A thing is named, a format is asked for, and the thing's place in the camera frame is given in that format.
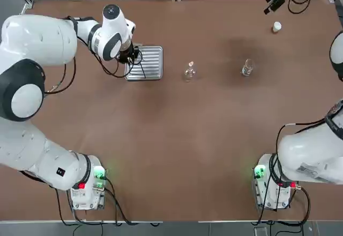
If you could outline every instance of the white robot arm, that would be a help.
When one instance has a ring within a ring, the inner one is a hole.
[[[98,158],[67,151],[27,120],[43,103],[42,66],[70,62],[77,37],[105,61],[132,57],[134,30],[116,5],[103,9],[102,26],[93,18],[8,18],[0,44],[0,164],[28,171],[53,188],[70,189],[75,209],[101,206],[106,172]]]
[[[270,5],[264,10],[265,14],[276,11],[285,0],[267,2]],[[330,61],[340,80],[343,80],[342,49],[343,31],[335,37],[330,48]],[[277,156],[264,154],[260,158],[254,168],[253,180],[259,207],[287,208],[290,186],[296,181],[343,184],[342,106],[341,100],[318,123],[283,137]]]

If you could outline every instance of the table surface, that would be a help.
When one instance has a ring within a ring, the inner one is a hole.
[[[101,21],[109,3],[136,23],[135,42],[163,46],[163,78],[115,79],[79,44],[74,83],[48,97],[33,123],[66,149],[98,156],[131,220],[256,220],[251,169],[274,151],[278,129],[318,120],[342,96],[328,56],[341,30],[334,5],[312,0],[302,15],[284,6],[265,16],[264,0],[36,1],[30,12]],[[276,20],[283,27],[274,35]],[[245,78],[247,58],[256,69]],[[190,61],[198,78],[186,83]],[[63,67],[46,71],[48,88]],[[66,81],[71,75],[69,65]],[[46,185],[7,167],[0,167],[0,181],[0,220],[59,220]],[[310,219],[343,219],[343,186],[303,185]],[[65,194],[61,201],[63,217],[72,219]],[[304,204],[298,194],[292,208],[264,218],[300,220]],[[113,220],[114,208],[108,201],[104,211],[79,216]]]

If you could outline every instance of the cable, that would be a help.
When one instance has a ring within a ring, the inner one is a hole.
[[[24,176],[28,177],[29,179],[31,180],[34,180],[34,181],[37,181],[37,182],[42,182],[42,183],[45,183],[43,180],[37,178],[37,177],[34,177],[28,173],[26,173],[25,171],[20,171]]]
[[[58,194],[58,191],[57,189],[53,188],[56,192],[56,197],[57,197],[57,204],[58,204],[58,213],[59,213],[59,218],[61,219],[62,223],[65,225],[65,226],[75,226],[75,225],[78,225],[78,224],[66,224],[65,221],[63,220],[62,218],[62,213],[61,213],[61,204],[59,202],[59,194]]]
[[[269,225],[269,235],[272,236],[272,225],[274,225],[275,223],[272,223]],[[293,233],[293,234],[298,234],[301,233],[302,235],[304,235],[304,227],[303,225],[300,226],[300,230],[298,232],[292,232],[292,231],[279,231],[275,234],[275,236],[277,236],[279,233]]]
[[[311,211],[311,199],[310,199],[308,192],[303,187],[301,187],[301,191],[304,192],[304,194],[307,198],[307,211],[306,211],[306,215],[305,215],[304,219],[298,224],[291,224],[291,223],[283,222],[283,221],[277,221],[277,223],[287,225],[290,227],[298,227],[298,226],[304,225],[307,222],[307,220],[309,219],[309,216],[310,216],[310,211]]]
[[[276,159],[275,160],[272,160],[272,157],[270,159],[270,161],[273,161],[273,165],[271,167],[271,163],[270,163],[270,175],[269,175],[269,178],[268,178],[268,182],[267,182],[267,186],[266,186],[266,193],[265,193],[265,196],[264,196],[264,201],[263,201],[263,206],[262,206],[262,211],[261,211],[261,214],[260,214],[260,217],[259,219],[257,220],[256,223],[251,223],[252,225],[256,226],[258,224],[261,223],[261,220],[262,220],[262,216],[263,216],[263,212],[264,212],[264,209],[265,209],[265,203],[266,203],[266,198],[267,198],[267,192],[268,192],[268,189],[269,189],[269,183],[270,183],[270,179],[272,177],[272,171],[274,170],[275,168],[275,165],[276,163],[278,163],[279,165],[279,170],[280,170],[280,180],[281,180],[281,176],[282,176],[282,167],[281,167],[281,163],[279,161],[279,157],[278,157],[278,143],[279,143],[279,137],[280,137],[280,134],[282,132],[282,130],[287,127],[287,126],[313,126],[313,125],[317,125],[319,123],[321,123],[323,121],[323,119],[320,119],[318,121],[315,121],[315,122],[306,122],[306,123],[289,123],[289,124],[284,124],[280,129],[279,129],[279,132],[277,134],[277,138],[276,138],[276,143],[275,143],[275,155],[276,155]],[[279,184],[279,192],[278,192],[278,199],[279,199],[279,195],[280,195],[280,187],[281,185]],[[287,223],[287,222],[283,222],[283,221],[277,221],[277,223],[280,223],[280,224],[284,224],[284,225],[287,225],[287,226],[301,226],[303,224],[305,224],[309,218],[309,215],[310,215],[310,210],[311,210],[311,200],[310,200],[310,196],[308,195],[307,191],[301,187],[301,190],[305,193],[306,197],[307,197],[307,201],[308,201],[308,207],[307,207],[307,211],[306,211],[306,215],[304,217],[304,219],[299,223],[299,224],[290,224],[290,223]]]
[[[74,234],[75,234],[75,231],[76,231],[77,229],[79,229],[81,226],[82,226],[82,224],[78,225],[78,226],[74,229],[74,231],[73,231],[73,236],[74,236]]]
[[[52,91],[52,92],[45,92],[45,94],[46,94],[46,95],[58,94],[58,93],[61,93],[61,92],[65,91],[65,90],[68,89],[68,88],[71,86],[71,84],[74,82],[75,75],[76,75],[76,58],[74,57],[74,72],[73,72],[73,76],[72,76],[70,82],[68,83],[68,85],[67,85],[65,88],[61,89],[61,90],[56,90],[56,91]]]
[[[64,72],[63,72],[63,76],[62,79],[59,81],[59,83],[57,83],[55,86],[53,86],[51,89],[49,89],[47,92],[54,92],[56,89],[58,89],[58,87],[63,83],[63,80],[65,78],[65,74],[66,74],[66,64],[64,64]]]
[[[111,187],[112,187],[112,190],[113,190],[113,193],[112,193],[110,190],[108,190],[107,188],[105,188],[105,191],[108,192],[108,193],[112,196],[112,198],[114,199],[114,202],[115,202],[115,204],[117,205],[117,207],[119,208],[119,211],[120,211],[120,213],[121,213],[121,215],[122,215],[124,221],[125,221],[128,225],[137,225],[138,223],[133,223],[133,222],[129,221],[129,220],[126,218],[126,216],[124,215],[124,212],[123,212],[123,210],[122,210],[122,208],[121,208],[121,206],[120,206],[120,204],[119,204],[119,202],[118,202],[118,200],[117,200],[117,198],[116,198],[116,196],[115,196],[115,191],[114,191],[114,187],[113,187],[112,182],[110,181],[109,178],[106,178],[106,180],[110,183],[110,185],[111,185]]]
[[[82,38],[80,38],[80,37],[77,37],[77,38],[78,38],[86,47],[88,47],[87,44],[86,44],[86,42],[85,42]],[[94,55],[95,59],[100,63],[100,65],[101,65],[103,71],[104,71],[107,75],[111,75],[111,76],[113,76],[113,77],[115,77],[115,78],[124,78],[124,77],[126,77],[127,75],[130,74],[130,72],[132,71],[134,65],[140,65],[141,68],[142,68],[144,77],[146,78],[145,72],[144,72],[143,67],[142,67],[142,65],[141,65],[141,62],[142,62],[142,60],[143,60],[143,53],[142,53],[140,50],[138,50],[138,55],[141,56],[140,61],[139,61],[138,63],[135,63],[135,61],[134,61],[134,59],[135,59],[134,54],[133,54],[132,56],[128,57],[128,61],[129,61],[129,62],[128,62],[128,66],[130,67],[130,68],[129,68],[129,71],[128,71],[126,74],[121,75],[121,76],[116,75],[116,73],[118,72],[118,69],[119,69],[119,61],[118,61],[117,58],[115,58],[115,60],[117,61],[117,68],[116,68],[116,70],[115,70],[114,72],[110,72],[110,71],[106,68],[106,66],[102,63],[102,60],[101,60],[100,56],[97,55],[93,50],[90,49],[90,51],[91,51],[91,53]]]
[[[278,135],[277,135],[277,140],[276,140],[276,146],[278,146],[278,142],[279,142],[279,137],[280,137],[280,133],[281,131],[284,129],[284,127],[286,127],[286,125],[283,125],[280,129],[279,129],[279,132],[278,132]],[[275,165],[277,164],[277,160],[275,160],[273,166],[272,166],[272,169],[274,169]],[[261,211],[261,214],[257,220],[256,223],[251,223],[253,226],[257,226],[261,223],[261,220],[262,220],[262,216],[263,216],[263,212],[264,212],[264,208],[265,208],[265,204],[266,204],[266,199],[267,199],[267,193],[268,193],[268,189],[269,189],[269,183],[270,183],[270,179],[272,177],[272,173],[270,173],[269,175],[269,178],[268,178],[268,183],[267,183],[267,186],[266,186],[266,193],[264,195],[264,200],[263,200],[263,206],[262,206],[262,211]]]
[[[295,3],[295,4],[297,4],[297,5],[301,5],[301,4],[304,4],[304,3],[307,3],[307,5],[306,5],[306,7],[303,9],[303,10],[301,10],[301,11],[299,11],[299,12],[295,12],[295,11],[292,11],[291,9],[290,9],[290,2],[293,2],[293,3]],[[305,1],[303,1],[303,2],[297,2],[296,0],[288,0],[288,5],[287,5],[287,7],[288,7],[288,10],[290,11],[290,13],[292,13],[292,14],[300,14],[300,13],[303,13],[304,11],[306,11],[306,9],[310,6],[310,3],[311,3],[311,0],[305,0]]]

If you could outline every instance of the white bottle cap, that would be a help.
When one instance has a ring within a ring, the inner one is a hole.
[[[281,30],[281,28],[282,28],[281,23],[279,23],[278,21],[274,22],[274,25],[273,25],[273,32],[274,33],[277,33],[279,30]]]

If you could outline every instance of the metal tray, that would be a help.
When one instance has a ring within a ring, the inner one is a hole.
[[[125,77],[126,80],[158,80],[163,74],[163,48],[161,46],[141,46],[138,47],[142,53],[135,60],[135,63],[141,61],[140,65],[134,65],[131,72]],[[125,65],[125,74],[128,73],[130,67]]]

